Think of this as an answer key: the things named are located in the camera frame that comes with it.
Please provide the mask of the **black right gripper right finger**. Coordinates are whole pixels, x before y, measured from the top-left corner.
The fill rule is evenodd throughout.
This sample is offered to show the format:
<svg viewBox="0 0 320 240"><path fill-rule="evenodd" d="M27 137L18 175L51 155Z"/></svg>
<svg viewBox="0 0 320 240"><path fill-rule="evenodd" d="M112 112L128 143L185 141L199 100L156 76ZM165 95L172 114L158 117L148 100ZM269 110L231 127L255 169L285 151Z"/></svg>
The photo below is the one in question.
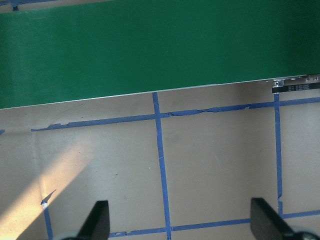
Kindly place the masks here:
<svg viewBox="0 0 320 240"><path fill-rule="evenodd" d="M250 230L256 240L294 240L295 232L260 197L250 200Z"/></svg>

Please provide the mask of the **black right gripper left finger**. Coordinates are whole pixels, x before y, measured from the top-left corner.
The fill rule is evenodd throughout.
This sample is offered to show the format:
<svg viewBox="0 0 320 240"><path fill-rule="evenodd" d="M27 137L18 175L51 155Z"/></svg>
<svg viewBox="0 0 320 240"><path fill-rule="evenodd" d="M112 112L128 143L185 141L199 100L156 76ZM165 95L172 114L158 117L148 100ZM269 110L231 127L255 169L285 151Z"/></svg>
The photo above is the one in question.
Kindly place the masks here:
<svg viewBox="0 0 320 240"><path fill-rule="evenodd" d="M110 212L107 200L97 201L84 221L77 240L107 240L110 235Z"/></svg>

